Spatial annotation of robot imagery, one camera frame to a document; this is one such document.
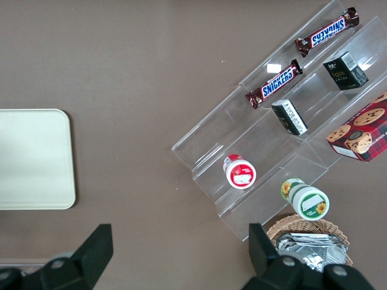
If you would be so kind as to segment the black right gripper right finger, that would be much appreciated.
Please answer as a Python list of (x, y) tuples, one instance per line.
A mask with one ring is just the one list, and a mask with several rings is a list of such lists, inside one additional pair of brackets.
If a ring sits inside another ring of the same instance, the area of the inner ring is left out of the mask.
[(373, 289), (357, 269), (340, 264), (312, 270), (291, 256), (281, 256), (261, 224), (249, 225), (249, 254), (256, 275), (244, 289)]

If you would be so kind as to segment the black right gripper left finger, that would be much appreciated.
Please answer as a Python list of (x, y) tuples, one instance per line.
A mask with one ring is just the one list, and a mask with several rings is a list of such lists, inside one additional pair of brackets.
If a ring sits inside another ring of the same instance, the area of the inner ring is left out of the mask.
[(1, 289), (93, 289), (112, 255), (112, 226), (100, 224), (76, 251), (45, 264), (1, 263)]

